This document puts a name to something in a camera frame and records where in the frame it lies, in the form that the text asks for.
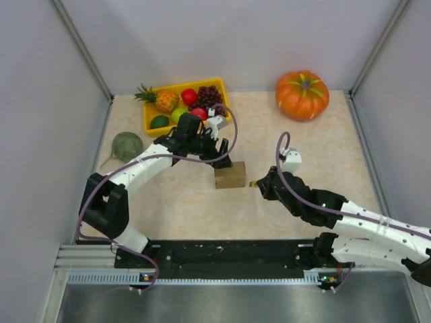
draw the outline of cardboard box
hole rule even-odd
[[[231,168],[214,170],[215,188],[240,188],[246,186],[245,163],[236,161]]]

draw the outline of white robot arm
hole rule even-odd
[[[366,210],[344,196],[327,190],[306,186],[293,173],[301,163],[295,149],[282,149],[279,154],[281,170],[291,188],[306,202],[321,206],[318,209],[299,201],[282,183],[275,166],[266,177],[252,182],[267,200],[280,201],[295,217],[316,226],[325,226],[335,233],[323,233],[314,243],[314,255],[328,263],[382,266],[411,275],[416,281],[431,286],[431,230],[403,223]],[[325,208],[340,211],[325,212]]]
[[[83,221],[102,232],[108,238],[136,252],[143,252],[148,238],[129,223],[129,197],[150,178],[176,164],[177,156],[198,155],[203,161],[218,159],[226,154],[228,141],[222,140],[216,149],[218,131],[226,126],[223,116],[207,119],[203,127],[201,119],[192,114],[181,116],[172,135],[158,137],[141,155],[132,159],[123,171],[109,173],[110,180],[100,188],[85,211]],[[214,168],[230,167],[228,156],[209,163]],[[81,209],[89,195],[105,176],[93,174],[87,181]]]

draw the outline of red apple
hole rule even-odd
[[[185,89],[181,92],[181,97],[186,106],[191,106],[197,101],[197,94],[194,89]]]
[[[201,118],[204,121],[208,119],[207,112],[202,108],[195,108],[195,109],[191,110],[191,114],[198,116],[199,118]]]

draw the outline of green apple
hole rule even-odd
[[[172,121],[175,122],[175,124],[178,124],[178,121],[180,120],[180,116],[183,113],[187,113],[186,110],[184,110],[183,108],[177,108],[174,110],[174,112],[170,115],[170,117],[172,118]]]

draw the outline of black base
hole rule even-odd
[[[313,240],[152,240],[144,253],[157,262],[162,279],[302,278],[309,262],[304,266],[298,255],[312,250],[312,244]],[[152,268],[122,249],[117,256],[115,268]]]

